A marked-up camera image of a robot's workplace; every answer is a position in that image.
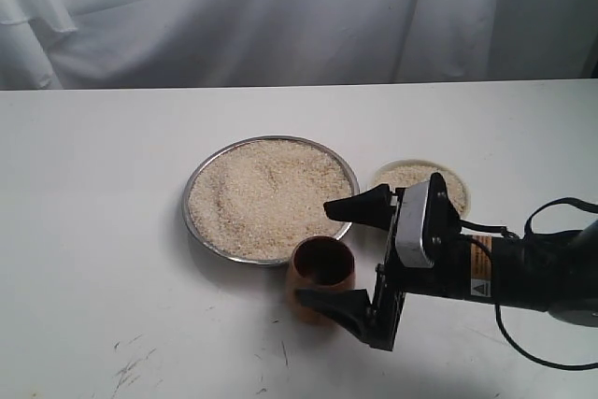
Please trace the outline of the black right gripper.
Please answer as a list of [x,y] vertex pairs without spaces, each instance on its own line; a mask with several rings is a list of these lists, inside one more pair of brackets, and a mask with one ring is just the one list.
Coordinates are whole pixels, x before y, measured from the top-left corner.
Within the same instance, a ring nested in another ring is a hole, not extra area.
[[424,224],[424,248],[434,266],[405,267],[395,250],[396,220],[405,189],[389,185],[351,197],[325,202],[331,221],[357,223],[387,233],[384,260],[376,268],[374,299],[366,289],[349,291],[297,289],[300,306],[338,324],[375,349],[392,350],[406,296],[409,293],[462,299],[466,293],[467,245],[459,239],[460,216],[449,200],[439,173],[432,173]]

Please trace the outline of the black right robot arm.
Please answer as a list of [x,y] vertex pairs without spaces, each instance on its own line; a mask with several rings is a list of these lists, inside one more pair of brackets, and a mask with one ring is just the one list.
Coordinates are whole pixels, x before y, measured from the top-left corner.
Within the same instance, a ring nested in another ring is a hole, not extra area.
[[293,297],[375,349],[392,350],[410,293],[547,312],[571,324],[597,324],[597,226],[538,234],[524,225],[465,221],[439,173],[406,188],[387,184],[323,206],[333,221],[387,232],[374,293],[301,288]]

